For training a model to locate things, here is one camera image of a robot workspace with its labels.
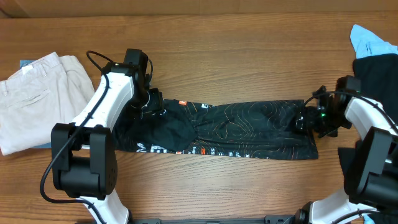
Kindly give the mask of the black orange patterned t-shirt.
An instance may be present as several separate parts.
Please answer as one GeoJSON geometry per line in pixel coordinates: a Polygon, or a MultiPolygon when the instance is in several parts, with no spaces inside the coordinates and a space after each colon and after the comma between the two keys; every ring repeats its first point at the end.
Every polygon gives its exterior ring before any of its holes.
{"type": "Polygon", "coordinates": [[[303,100],[208,105],[164,100],[161,114],[122,113],[113,129],[127,152],[200,154],[277,160],[318,159],[311,132],[294,129],[303,100]]]}

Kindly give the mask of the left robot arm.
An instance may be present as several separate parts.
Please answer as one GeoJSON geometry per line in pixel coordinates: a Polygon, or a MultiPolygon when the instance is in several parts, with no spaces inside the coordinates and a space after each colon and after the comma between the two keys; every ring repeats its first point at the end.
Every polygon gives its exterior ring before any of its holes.
{"type": "Polygon", "coordinates": [[[70,123],[51,132],[52,160],[40,181],[51,203],[82,203],[95,223],[132,223],[132,213],[115,190],[118,178],[114,125],[123,113],[133,120],[164,112],[162,93],[150,87],[153,64],[139,49],[127,49],[123,62],[99,67],[95,94],[70,123]]]}

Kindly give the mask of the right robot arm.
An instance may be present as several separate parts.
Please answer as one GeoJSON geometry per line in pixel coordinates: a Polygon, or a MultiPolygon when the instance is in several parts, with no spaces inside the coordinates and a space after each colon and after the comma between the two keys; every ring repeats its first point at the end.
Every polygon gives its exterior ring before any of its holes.
{"type": "Polygon", "coordinates": [[[280,223],[349,223],[363,215],[397,215],[397,125],[382,104],[361,94],[361,82],[345,76],[336,88],[313,92],[316,106],[299,109],[295,127],[335,137],[340,127],[355,128],[360,136],[353,148],[338,148],[344,175],[342,189],[323,200],[309,202],[280,223]]]}

